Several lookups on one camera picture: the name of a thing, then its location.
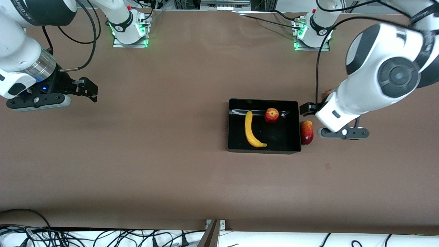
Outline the red yellow apple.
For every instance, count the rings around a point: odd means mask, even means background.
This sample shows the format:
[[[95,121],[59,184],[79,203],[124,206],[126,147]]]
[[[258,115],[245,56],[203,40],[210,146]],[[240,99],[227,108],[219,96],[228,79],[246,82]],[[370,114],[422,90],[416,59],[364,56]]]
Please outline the red yellow apple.
[[[277,122],[279,117],[280,117],[280,113],[276,108],[268,108],[264,114],[265,122],[268,123]]]

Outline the yellow banana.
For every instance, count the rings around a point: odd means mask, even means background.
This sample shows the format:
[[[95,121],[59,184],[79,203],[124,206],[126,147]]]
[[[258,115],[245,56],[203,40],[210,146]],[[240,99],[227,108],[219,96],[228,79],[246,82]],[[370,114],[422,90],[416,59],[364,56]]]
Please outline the yellow banana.
[[[265,148],[267,147],[266,143],[260,142],[253,134],[252,131],[252,119],[253,114],[252,111],[248,111],[245,116],[245,135],[247,142],[254,148]]]

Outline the black rectangular box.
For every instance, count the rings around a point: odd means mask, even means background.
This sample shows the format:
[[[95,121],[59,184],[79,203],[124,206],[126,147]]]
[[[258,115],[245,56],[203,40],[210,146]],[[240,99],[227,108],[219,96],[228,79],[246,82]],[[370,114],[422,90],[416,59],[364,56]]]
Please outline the black rectangular box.
[[[228,102],[227,148],[233,153],[293,154],[301,151],[298,102],[232,98]],[[279,111],[274,123],[264,119],[269,108]],[[252,112],[252,132],[267,147],[253,147],[246,139],[245,118]]]

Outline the red orange mango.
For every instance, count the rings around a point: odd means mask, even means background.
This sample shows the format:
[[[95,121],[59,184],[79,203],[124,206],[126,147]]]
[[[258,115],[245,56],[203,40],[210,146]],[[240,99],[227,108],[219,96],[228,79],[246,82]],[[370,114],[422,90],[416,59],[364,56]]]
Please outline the red orange mango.
[[[308,145],[313,141],[314,130],[313,123],[310,120],[306,120],[300,123],[300,140],[301,145]]]

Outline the grey device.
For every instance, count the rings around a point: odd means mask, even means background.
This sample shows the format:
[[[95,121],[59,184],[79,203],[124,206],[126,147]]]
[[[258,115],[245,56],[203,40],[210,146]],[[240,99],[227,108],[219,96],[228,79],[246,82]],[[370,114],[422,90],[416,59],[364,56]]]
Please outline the grey device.
[[[200,10],[251,11],[250,0],[200,0]]]

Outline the dark slanted beam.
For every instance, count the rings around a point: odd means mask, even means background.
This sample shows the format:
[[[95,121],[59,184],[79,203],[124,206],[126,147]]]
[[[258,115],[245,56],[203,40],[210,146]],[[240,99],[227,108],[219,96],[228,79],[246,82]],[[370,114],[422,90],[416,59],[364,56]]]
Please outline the dark slanted beam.
[[[197,247],[218,247],[221,226],[221,220],[211,220]]]

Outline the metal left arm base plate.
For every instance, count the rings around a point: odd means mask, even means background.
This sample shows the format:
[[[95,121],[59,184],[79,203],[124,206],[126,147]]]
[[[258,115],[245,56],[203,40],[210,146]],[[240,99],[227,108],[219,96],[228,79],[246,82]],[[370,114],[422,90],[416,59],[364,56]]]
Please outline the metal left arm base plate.
[[[302,40],[296,40],[294,41],[294,50],[299,51],[318,51],[319,47],[309,47],[305,43],[303,43]],[[322,51],[330,51],[330,45],[329,42],[326,42],[322,48]]]

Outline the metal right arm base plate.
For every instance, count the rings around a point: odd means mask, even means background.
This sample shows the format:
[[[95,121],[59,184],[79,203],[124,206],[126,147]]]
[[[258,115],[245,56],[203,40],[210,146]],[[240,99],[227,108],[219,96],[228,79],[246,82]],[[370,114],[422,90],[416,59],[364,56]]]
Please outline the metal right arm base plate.
[[[146,48],[149,46],[149,36],[141,37],[137,42],[132,44],[123,44],[114,36],[113,47],[119,48]]]

